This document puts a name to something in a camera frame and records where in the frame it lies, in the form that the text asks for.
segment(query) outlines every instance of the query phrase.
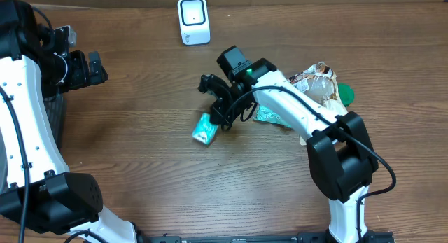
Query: white device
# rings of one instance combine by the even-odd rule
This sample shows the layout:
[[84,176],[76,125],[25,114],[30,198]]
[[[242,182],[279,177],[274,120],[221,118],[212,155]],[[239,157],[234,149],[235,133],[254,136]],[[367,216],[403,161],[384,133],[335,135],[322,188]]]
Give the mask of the white device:
[[188,46],[210,42],[210,24],[205,0],[177,2],[182,42]]

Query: green packet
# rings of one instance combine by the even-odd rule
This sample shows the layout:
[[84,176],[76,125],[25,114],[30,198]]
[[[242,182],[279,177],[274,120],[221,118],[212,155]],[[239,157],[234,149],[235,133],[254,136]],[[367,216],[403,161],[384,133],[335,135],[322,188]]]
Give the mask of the green packet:
[[191,135],[193,136],[193,139],[209,145],[213,140],[216,131],[218,131],[218,125],[211,124],[210,114],[203,113]]
[[291,128],[291,126],[288,123],[286,123],[286,121],[284,121],[282,118],[280,118],[278,114],[276,114],[266,106],[260,106],[257,110],[257,115],[253,117],[253,119],[273,124],[279,124]]

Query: cable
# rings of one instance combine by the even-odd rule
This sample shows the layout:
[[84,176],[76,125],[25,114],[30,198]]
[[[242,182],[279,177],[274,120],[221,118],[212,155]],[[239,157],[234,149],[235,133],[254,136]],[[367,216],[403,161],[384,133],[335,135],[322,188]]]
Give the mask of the cable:
[[3,193],[3,190],[5,188],[6,185],[6,181],[8,178],[8,159],[6,158],[6,149],[4,146],[4,140],[3,137],[0,135],[0,146],[3,145],[2,148],[0,148],[0,154],[4,154],[5,155],[5,162],[3,164],[3,169],[1,170],[1,181],[0,181],[0,195]]
[[[316,110],[314,110],[312,107],[310,107],[310,105],[308,105],[305,100],[303,100],[301,97],[299,97],[297,94],[295,94],[294,92],[281,87],[281,86],[274,86],[274,85],[268,85],[268,86],[261,86],[259,88],[254,88],[246,93],[244,93],[240,98],[238,98],[237,100],[235,100],[233,102],[233,104],[230,105],[230,108],[227,110],[227,112],[225,113],[225,117],[228,116],[229,112],[231,109],[233,109],[236,104],[242,100],[243,98],[247,97],[248,95],[259,91],[259,90],[280,90],[282,92],[286,92],[288,93],[290,96],[294,97],[296,100],[298,100],[306,109],[308,109],[313,115],[315,115],[320,121],[324,122],[325,124],[327,124],[330,127],[333,127],[335,130],[337,130],[340,134],[343,135],[343,137],[345,137],[347,140],[359,145],[361,148],[363,148],[364,150],[366,150],[371,156],[373,156],[374,158],[376,158],[389,172],[389,174],[391,175],[392,178],[392,183],[389,187],[384,188],[382,190],[377,190],[377,191],[373,191],[371,193],[367,193],[364,194],[362,196],[359,197],[359,199],[356,202],[356,230],[358,231],[358,238],[359,238],[359,242],[361,242],[361,203],[362,201],[367,198],[367,197],[372,197],[374,195],[379,195],[379,194],[383,194],[383,193],[387,193],[391,190],[393,190],[397,184],[397,178],[395,175],[395,172],[392,170],[391,166],[381,157],[379,156],[377,153],[375,153],[372,149],[368,148],[366,145],[364,145],[363,143],[361,143],[359,140],[357,140],[356,138],[352,137],[350,134],[348,134],[347,132],[345,132],[343,129],[341,128],[337,128],[336,126],[332,125],[332,123],[325,119],[320,113],[318,113]],[[227,130],[229,130],[232,127],[232,122],[229,122],[228,128]]]
[[241,122],[246,122],[248,121],[250,118],[252,118],[253,113],[255,112],[255,109],[257,109],[258,103],[253,104],[252,110],[249,113],[249,116],[247,116],[247,118],[244,118],[244,111],[241,112],[241,115],[239,116],[239,120]]
[[61,80],[60,80],[59,82],[56,83],[56,85],[64,84],[64,83],[65,83],[64,79],[67,77],[67,74],[68,74],[68,72],[69,72],[69,65],[67,64],[67,61],[66,61],[61,55],[58,55],[57,53],[53,53],[53,54],[56,55],[56,56],[58,56],[58,57],[61,57],[62,61],[64,61],[64,63],[65,63],[65,74],[64,74],[64,76],[61,78]]
[[64,243],[71,242],[74,238],[76,238],[79,235],[85,235],[86,238],[90,236],[90,237],[96,239],[97,241],[99,241],[100,243],[107,243],[106,240],[102,239],[100,236],[94,234],[93,232],[90,232],[90,230],[80,230],[80,231],[74,233],[73,235],[71,235],[70,237],[68,237],[64,241]]
[[25,145],[23,142],[22,137],[22,131],[20,130],[19,126],[19,120],[17,118],[17,115],[15,114],[13,104],[11,103],[12,98],[8,97],[5,90],[0,87],[0,94],[3,97],[3,100],[5,101],[6,105],[8,106],[9,112],[11,114],[11,118],[13,119],[15,133],[17,135],[17,140],[19,143],[19,149],[20,149],[20,155],[22,157],[22,167],[24,172],[24,197],[23,197],[23,208],[22,208],[22,215],[20,217],[20,232],[19,232],[19,242],[22,243],[24,240],[25,235],[25,221],[27,220],[27,210],[28,210],[28,203],[29,203],[29,165],[28,165],[28,159],[27,159],[27,152],[25,151]]
[[42,16],[42,18],[48,23],[48,28],[51,30],[51,31],[53,31],[53,27],[51,26],[51,22],[50,22],[50,20],[47,18],[47,16],[40,10],[40,9],[38,9],[37,7],[33,7],[33,10],[34,11],[36,11],[39,15],[41,15]]
[[[312,114],[314,114],[317,118],[319,118],[320,120],[322,120],[325,124],[327,125],[331,125],[332,123],[328,120],[326,120],[324,117],[322,117],[322,115],[320,113],[318,113],[316,110],[314,110],[312,107],[310,107],[310,105],[308,105],[301,97],[297,96],[294,92],[281,87],[281,86],[276,86],[276,85],[267,85],[267,86],[261,86],[259,88],[254,88],[246,93],[244,93],[241,97],[239,97],[237,100],[235,100],[230,106],[229,109],[227,110],[227,112],[224,114],[225,118],[227,118],[229,116],[229,113],[231,110],[233,110],[233,108],[238,104],[238,102],[240,102],[241,100],[243,100],[245,97],[251,95],[253,92],[259,91],[259,90],[280,90],[282,92],[286,92],[289,95],[293,96],[296,100],[298,100],[303,106],[305,106],[306,109],[308,109],[308,111],[310,111]],[[232,124],[233,124],[233,118],[231,118],[230,120],[227,120],[227,122],[229,123],[227,126],[228,128],[225,129],[224,126],[225,124],[221,125],[221,129],[228,131],[230,130],[230,128],[232,128]]]
[[51,25],[51,22],[50,22],[50,20],[47,18],[47,16],[40,10],[40,9],[38,9],[37,7],[35,7],[35,6],[33,6],[32,7],[33,8],[33,10],[34,11],[36,11],[39,15],[41,15],[42,16],[42,18],[47,22],[47,24],[48,24],[48,28],[50,29],[50,32],[51,32],[51,34],[50,34],[50,43],[48,43],[48,45],[45,45],[45,46],[43,46],[43,49],[45,50],[45,51],[50,51],[50,50],[52,50],[54,47],[55,47],[55,39],[56,39],[56,36],[55,36],[55,31],[53,30],[53,26]]
[[44,103],[51,103],[51,102],[54,102],[60,95],[61,95],[61,92],[60,92],[60,89],[59,89],[59,86],[58,86],[58,87],[57,87],[57,94],[54,95],[54,96],[52,96],[52,97],[44,98],[44,99],[43,99],[43,102],[44,102]]

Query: black bracket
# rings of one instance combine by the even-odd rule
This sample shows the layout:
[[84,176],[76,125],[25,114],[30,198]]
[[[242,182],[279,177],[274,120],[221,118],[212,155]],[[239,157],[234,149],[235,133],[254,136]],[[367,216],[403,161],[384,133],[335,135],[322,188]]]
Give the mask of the black bracket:
[[[98,221],[103,199],[93,176],[81,173],[53,175],[30,184],[25,225],[37,233],[62,235],[70,228]],[[10,188],[0,195],[0,214],[19,223],[25,187]]]
[[[307,140],[307,150],[309,171],[319,190],[331,200],[346,202],[361,186],[372,183],[378,161],[358,144],[346,140],[337,131],[339,128],[373,150],[363,119],[353,111],[338,116],[337,122],[324,131],[314,131]],[[335,139],[346,141],[346,146],[336,150]]]

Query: green bottle cap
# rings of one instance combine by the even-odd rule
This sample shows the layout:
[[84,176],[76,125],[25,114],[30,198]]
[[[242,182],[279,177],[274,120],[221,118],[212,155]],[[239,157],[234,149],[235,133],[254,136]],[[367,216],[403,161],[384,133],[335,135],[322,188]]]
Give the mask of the green bottle cap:
[[355,92],[351,89],[350,85],[343,83],[337,85],[337,88],[339,89],[339,96],[343,105],[345,107],[349,106],[355,100]]

